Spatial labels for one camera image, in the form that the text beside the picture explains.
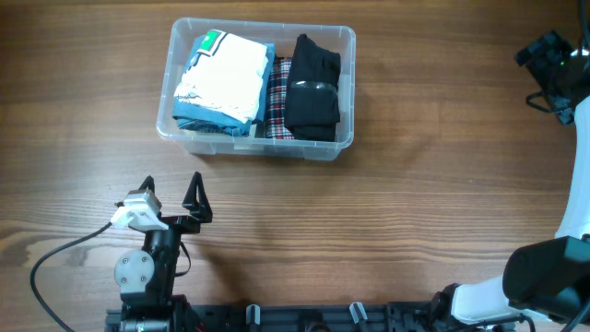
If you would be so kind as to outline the blue denim cloth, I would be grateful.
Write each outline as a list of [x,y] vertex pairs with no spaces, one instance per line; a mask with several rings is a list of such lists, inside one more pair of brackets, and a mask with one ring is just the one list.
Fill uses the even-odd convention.
[[249,136],[251,126],[260,124],[264,120],[266,111],[267,85],[271,69],[276,57],[275,45],[265,43],[267,47],[267,65],[263,74],[263,84],[259,97],[257,114],[252,121],[242,123],[224,113],[209,110],[198,106],[181,97],[175,97],[172,105],[172,118],[179,129],[196,131],[208,134],[223,134],[227,136]]

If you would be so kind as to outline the red blue plaid cloth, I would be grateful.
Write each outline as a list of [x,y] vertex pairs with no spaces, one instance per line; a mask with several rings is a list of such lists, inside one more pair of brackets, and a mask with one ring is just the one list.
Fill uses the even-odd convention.
[[266,89],[265,138],[287,140],[294,138],[293,134],[285,126],[284,120],[290,67],[291,59],[289,57],[277,57],[271,68]]

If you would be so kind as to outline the white t-shirt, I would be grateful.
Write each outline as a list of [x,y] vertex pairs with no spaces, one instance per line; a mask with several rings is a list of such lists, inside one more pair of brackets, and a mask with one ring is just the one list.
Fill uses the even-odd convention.
[[196,44],[174,97],[245,124],[259,113],[274,56],[272,44],[209,30]]

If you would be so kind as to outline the black cloth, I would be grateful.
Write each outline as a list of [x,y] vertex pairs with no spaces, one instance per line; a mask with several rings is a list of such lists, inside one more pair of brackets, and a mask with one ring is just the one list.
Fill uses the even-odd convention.
[[333,142],[340,122],[341,57],[307,35],[297,38],[287,80],[284,126],[299,140]]

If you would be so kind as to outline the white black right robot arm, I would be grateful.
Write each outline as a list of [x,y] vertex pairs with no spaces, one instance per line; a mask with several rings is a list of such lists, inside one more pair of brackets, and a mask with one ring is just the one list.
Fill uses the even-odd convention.
[[515,250],[500,276],[438,292],[425,317],[431,330],[485,331],[549,320],[572,331],[589,323],[589,39],[574,47],[551,30],[515,61],[540,87],[526,104],[575,127],[567,207],[553,239]]

